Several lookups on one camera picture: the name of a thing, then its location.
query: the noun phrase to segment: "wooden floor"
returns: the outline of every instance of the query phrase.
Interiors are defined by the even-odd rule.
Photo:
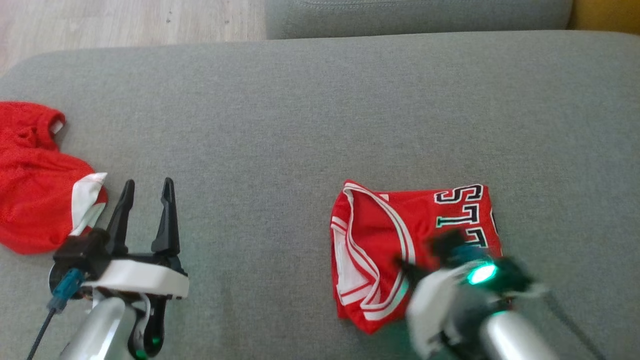
[[[56,50],[262,39],[264,0],[0,0],[0,76]]]

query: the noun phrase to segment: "jersey lettering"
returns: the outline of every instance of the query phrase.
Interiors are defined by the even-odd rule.
[[[486,236],[484,235],[484,230],[482,227],[474,227],[471,229],[467,229],[467,236],[471,236],[471,240],[467,240],[467,244],[471,246],[478,247],[487,247],[486,245]]]
[[[437,217],[436,227],[443,227],[446,225],[461,225],[461,224],[477,224],[480,222],[479,214],[480,205],[469,204],[462,206],[462,212],[465,216],[462,217]]]
[[[477,201],[482,199],[483,186],[474,184],[469,186],[461,186],[445,192],[436,193],[433,200],[436,204],[455,204],[462,200],[462,195],[467,194],[465,201]]]

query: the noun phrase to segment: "black cable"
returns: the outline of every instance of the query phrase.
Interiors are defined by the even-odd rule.
[[[49,323],[51,322],[51,318],[53,318],[53,316],[56,314],[56,310],[55,309],[51,309],[49,310],[49,314],[47,314],[47,318],[44,320],[44,323],[42,323],[42,326],[40,328],[40,332],[38,333],[38,336],[36,337],[36,341],[33,342],[33,346],[31,347],[31,352],[29,353],[29,356],[27,356],[27,360],[32,360],[33,356],[36,354],[36,350],[38,350],[38,345],[40,344],[40,340],[42,340],[42,336],[44,336],[44,332],[47,330],[47,327],[49,326]]]
[[[589,339],[589,336],[580,329],[580,327],[569,317],[569,315],[564,311],[558,300],[556,299],[551,292],[548,292],[544,297],[547,306],[551,310],[551,312],[560,320],[561,323],[564,324],[571,332],[576,335],[578,340],[593,354],[593,356],[598,360],[606,360],[607,358],[602,354],[600,349]]]

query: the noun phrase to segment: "white stripe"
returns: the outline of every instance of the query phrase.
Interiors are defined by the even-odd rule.
[[[332,228],[333,230],[336,230],[336,231],[337,231],[338,233],[340,233],[340,234],[347,235],[347,233],[344,231],[344,229],[343,229],[343,228],[341,228],[341,227],[339,227],[339,226],[338,226],[338,225],[336,225],[336,224],[331,224],[331,228]]]
[[[380,302],[380,297],[381,297],[381,296],[382,296],[382,293],[380,292],[380,289],[378,289],[378,290],[376,291],[376,294],[375,294],[375,295],[373,295],[373,300],[372,300],[372,302],[376,302],[376,303],[377,303],[377,302]]]
[[[381,200],[379,197],[375,196],[375,194],[371,193],[369,190],[362,188],[361,186],[357,185],[357,184],[353,184],[353,183],[346,183],[344,185],[344,189],[343,189],[343,193],[345,195],[347,195],[347,199],[349,201],[349,205],[351,206],[351,218],[349,219],[349,227],[348,227],[348,245],[352,245],[354,247],[357,247],[353,236],[351,234],[351,224],[353,223],[353,194],[351,193],[351,191],[357,191],[360,193],[364,193],[368,196],[370,196],[372,199],[374,199],[378,205],[385,211],[385,213],[387,214],[387,216],[389,216],[389,218],[391,219],[391,221],[393,222],[394,226],[396,227],[396,231],[398,233],[398,238],[400,239],[401,242],[401,249],[403,252],[403,259],[409,261],[409,262],[415,262],[415,249],[413,248],[413,241],[411,239],[411,235],[409,234],[409,231],[406,227],[406,224],[403,222],[402,218],[397,214],[397,212],[391,207],[389,206],[386,202],[384,202],[383,200]],[[366,253],[360,249],[362,251],[362,254],[364,256],[367,256]],[[400,304],[400,302],[402,301],[402,299],[404,298],[404,296],[406,295],[406,288],[403,289],[402,286],[407,287],[408,286],[408,282],[407,281],[402,281],[401,283],[401,279],[402,279],[402,273],[398,273],[398,276],[396,277],[396,281],[394,283],[394,286],[391,289],[391,294],[394,294],[394,296],[389,296],[388,299],[386,301],[384,301],[383,303],[376,303],[376,304],[371,304],[373,302],[373,300],[377,297],[376,294],[379,296],[380,293],[380,277],[375,277],[376,282],[373,285],[373,288],[375,289],[375,291],[372,291],[369,293],[369,295],[365,298],[365,300],[360,304],[360,307],[362,309],[370,309],[370,310],[377,310],[377,311],[365,311],[365,316],[369,316],[372,318],[376,318],[377,316],[380,316],[379,318],[383,318],[384,316],[387,316],[388,314],[390,314],[397,306],[398,304]]]
[[[335,222],[336,224],[342,226],[343,228],[347,228],[347,223],[345,223],[344,221],[342,221],[341,218],[339,217],[331,217],[331,221]]]
[[[400,302],[402,302],[402,299],[404,298],[408,290],[409,290],[409,281],[407,279],[404,279],[404,281],[402,282],[402,285],[400,286],[400,289],[398,290],[398,293],[394,297],[391,304],[385,309],[382,309],[381,311],[364,311],[365,319],[370,321],[375,321],[375,320],[382,320],[385,317],[389,316],[389,314],[391,314],[391,312],[393,312],[393,310],[395,310],[398,307],[398,305],[400,305]]]
[[[335,229],[333,230],[333,253],[335,254],[335,265],[338,273],[338,293],[348,293],[368,283],[367,278],[358,271],[351,257],[347,254],[344,233],[340,233]]]
[[[342,192],[347,195],[347,200],[351,207],[351,216],[349,216],[349,225],[347,226],[347,246],[351,249],[351,257],[376,280],[377,284],[380,278],[378,267],[367,255],[365,250],[355,243],[353,236],[351,235],[351,229],[353,228],[353,194],[346,190],[343,190]]]
[[[372,192],[370,192],[369,190],[363,188],[360,185],[354,184],[354,183],[346,183],[345,188],[352,188],[354,190],[357,190],[359,192],[365,193],[367,195],[369,195],[370,197],[372,197],[379,205],[380,207],[382,207],[385,212],[387,213],[387,215],[391,218],[391,220],[394,222],[394,225],[399,225],[400,229],[402,230],[402,233],[404,234],[404,238],[405,238],[405,242],[406,242],[406,247],[407,247],[407,256],[406,259],[408,262],[410,263],[415,263],[415,249],[413,248],[413,242],[411,239],[411,235],[409,234],[409,229],[407,229],[406,224],[404,223],[404,221],[402,220],[402,218],[400,217],[400,215],[398,215],[398,213],[395,211],[394,208],[391,207],[391,205],[387,204],[386,202],[382,201],[378,196],[376,196],[375,194],[373,194]]]
[[[361,290],[358,290],[354,293],[350,293],[349,295],[346,295],[346,296],[342,296],[340,292],[338,292],[338,298],[340,298],[340,303],[342,305],[349,305],[367,296],[367,294],[371,291],[371,289],[372,289],[372,286],[367,286],[366,288],[362,288]]]

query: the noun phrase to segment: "gray couch cushion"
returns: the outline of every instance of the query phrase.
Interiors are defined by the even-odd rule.
[[[372,189],[490,186],[504,250],[557,291],[610,359],[635,359],[640,273],[640,38],[535,31],[287,40],[38,56],[0,99],[60,109],[62,151],[137,181],[132,251],[175,180],[188,299],[160,359],[406,359],[405,325],[336,318],[329,214]],[[0,358],[45,317],[50,255],[0,249]],[[539,302],[519,307],[566,359],[588,359]],[[86,302],[56,317],[57,354]]]
[[[267,36],[564,29],[572,0],[266,0]]]

